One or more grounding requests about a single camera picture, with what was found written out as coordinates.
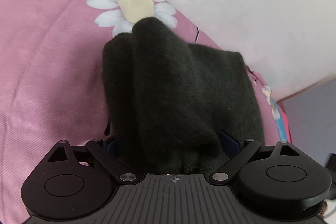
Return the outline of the black knit garment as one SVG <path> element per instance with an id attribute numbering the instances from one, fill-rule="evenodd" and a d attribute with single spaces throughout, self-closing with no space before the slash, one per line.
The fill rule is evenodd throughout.
<path id="1" fill-rule="evenodd" d="M 105 44 L 102 78 L 117 157 L 131 168 L 211 173 L 224 147 L 265 141 L 242 55 L 187 43 L 156 18 Z"/>

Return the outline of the pink floral bed sheet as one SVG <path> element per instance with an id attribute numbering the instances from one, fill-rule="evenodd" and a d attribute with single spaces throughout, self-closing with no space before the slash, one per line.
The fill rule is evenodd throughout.
<path id="1" fill-rule="evenodd" d="M 193 43 L 248 52 L 247 14 L 234 0 L 152 0 Z M 60 139 L 102 137 L 102 48 L 128 31 L 115 0 L 1 0 L 1 222 L 28 218 L 21 186 Z"/>

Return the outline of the wooden door frame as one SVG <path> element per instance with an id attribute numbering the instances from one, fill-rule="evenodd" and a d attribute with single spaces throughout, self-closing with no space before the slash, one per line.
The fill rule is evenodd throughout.
<path id="1" fill-rule="evenodd" d="M 295 93 L 293 93 L 293 94 L 291 94 L 291 95 L 289 95 L 287 97 L 284 97 L 284 98 L 278 100 L 277 104 L 280 106 L 280 108 L 282 108 L 282 110 L 284 110 L 284 101 L 287 101 L 287 100 L 289 100 L 289 99 L 291 99 L 291 98 L 293 98 L 295 96 L 298 96 L 298 95 L 300 95 L 300 94 L 302 94 L 304 92 L 307 92 L 307 91 L 309 91 L 311 89 L 314 89 L 314 88 L 317 88 L 317 87 L 319 87 L 321 85 L 324 85 L 324 84 L 332 81 L 335 78 L 336 78 L 335 74 L 327 76 L 326 78 L 324 78 L 324 79 L 322 79 L 322 80 L 320 80 L 320 81 L 318 81 L 318 82 L 316 82 L 316 83 L 308 86 L 307 88 L 304 88 L 304 89 L 302 89 L 302 90 L 300 90 L 298 92 L 295 92 Z"/>

